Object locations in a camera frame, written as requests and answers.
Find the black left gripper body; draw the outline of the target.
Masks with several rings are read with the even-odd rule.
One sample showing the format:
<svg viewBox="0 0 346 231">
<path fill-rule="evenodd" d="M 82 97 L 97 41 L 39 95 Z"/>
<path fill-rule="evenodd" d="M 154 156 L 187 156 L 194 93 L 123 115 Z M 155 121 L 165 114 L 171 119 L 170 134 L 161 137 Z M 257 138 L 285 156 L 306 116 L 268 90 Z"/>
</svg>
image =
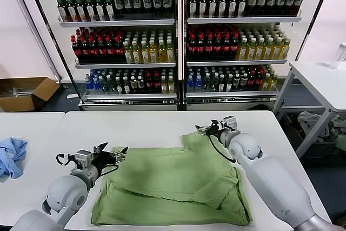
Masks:
<svg viewBox="0 0 346 231">
<path fill-rule="evenodd" d="M 107 167 L 113 167 L 113 170 L 107 171 L 107 173 L 112 173 L 118 169 L 117 163 L 112 162 L 112 153 L 108 151 L 105 151 L 104 154 L 93 153 L 93 165 L 96 167 L 98 173 L 102 173 L 103 169 Z"/>
</svg>

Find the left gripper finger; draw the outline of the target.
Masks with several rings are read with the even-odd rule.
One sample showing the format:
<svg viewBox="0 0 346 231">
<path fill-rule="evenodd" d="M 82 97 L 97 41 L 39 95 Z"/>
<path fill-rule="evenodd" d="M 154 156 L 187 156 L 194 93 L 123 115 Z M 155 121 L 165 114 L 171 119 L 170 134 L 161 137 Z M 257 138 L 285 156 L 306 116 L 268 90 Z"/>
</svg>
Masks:
<svg viewBox="0 0 346 231">
<path fill-rule="evenodd" d="M 98 146 L 94 146 L 93 147 L 93 153 L 94 154 L 104 154 L 105 151 L 104 151 L 104 148 L 108 145 L 107 142 L 105 143 L 101 143 L 99 144 Z"/>
<path fill-rule="evenodd" d="M 117 151 L 112 153 L 112 162 L 113 163 L 120 163 L 125 160 L 125 157 L 127 155 L 128 147 L 123 148 L 121 151 Z"/>
</svg>

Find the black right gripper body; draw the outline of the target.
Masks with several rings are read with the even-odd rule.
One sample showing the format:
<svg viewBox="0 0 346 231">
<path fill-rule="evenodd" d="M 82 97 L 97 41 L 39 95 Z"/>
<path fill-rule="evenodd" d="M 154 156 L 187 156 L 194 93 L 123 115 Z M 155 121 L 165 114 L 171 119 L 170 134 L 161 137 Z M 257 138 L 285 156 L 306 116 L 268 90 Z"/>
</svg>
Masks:
<svg viewBox="0 0 346 231">
<path fill-rule="evenodd" d="M 209 136 L 216 136 L 216 137 L 220 137 L 220 134 L 224 131 L 224 128 L 219 127 L 219 128 L 215 128 L 211 125 L 211 129 L 210 129 L 210 135 Z"/>
</svg>

